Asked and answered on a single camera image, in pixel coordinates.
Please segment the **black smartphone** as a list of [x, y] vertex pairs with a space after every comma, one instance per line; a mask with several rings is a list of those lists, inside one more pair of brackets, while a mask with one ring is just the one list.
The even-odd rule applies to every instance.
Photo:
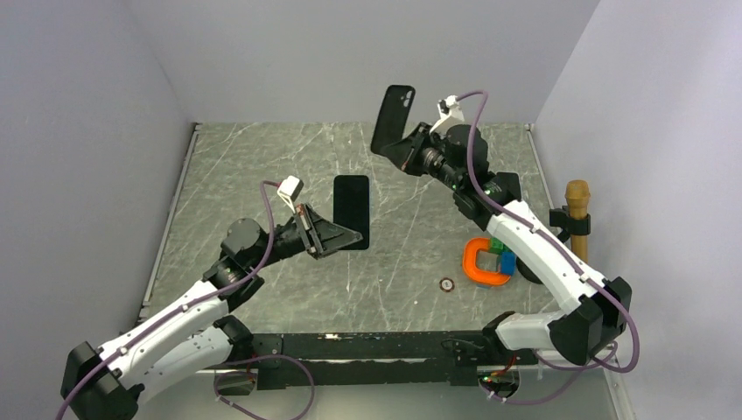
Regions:
[[370, 182], [366, 175], [337, 175], [333, 180], [333, 221], [361, 234], [345, 250], [366, 250], [370, 242]]

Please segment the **black phone case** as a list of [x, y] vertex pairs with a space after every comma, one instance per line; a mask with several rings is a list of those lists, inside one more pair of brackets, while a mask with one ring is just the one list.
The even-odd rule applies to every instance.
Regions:
[[403, 133], [416, 90], [409, 85], [390, 85], [383, 96], [376, 118], [370, 150], [384, 156], [383, 150], [403, 140]]

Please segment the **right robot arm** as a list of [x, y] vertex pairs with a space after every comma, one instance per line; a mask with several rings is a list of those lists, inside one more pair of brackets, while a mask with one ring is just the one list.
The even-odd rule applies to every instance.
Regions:
[[421, 122], [374, 128], [370, 150], [409, 175], [429, 175], [452, 191], [458, 210], [501, 241], [558, 304], [538, 314], [504, 312], [482, 330], [484, 355], [501, 364], [516, 350], [555, 350], [569, 363], [587, 365], [627, 328], [632, 289], [607, 280], [576, 257], [522, 199], [519, 176], [489, 169], [487, 141], [478, 129], [457, 124], [443, 135]]

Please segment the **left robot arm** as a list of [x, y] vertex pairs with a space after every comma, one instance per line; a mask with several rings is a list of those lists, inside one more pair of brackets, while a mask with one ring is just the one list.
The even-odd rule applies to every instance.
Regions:
[[69, 353], [58, 415], [71, 410], [79, 419], [131, 419], [203, 368], [244, 365], [254, 351], [253, 334], [232, 312], [262, 287], [258, 270], [303, 252], [320, 259], [364, 238], [307, 204], [270, 231], [253, 219], [234, 221], [219, 259], [181, 297], [116, 339], [83, 342]]

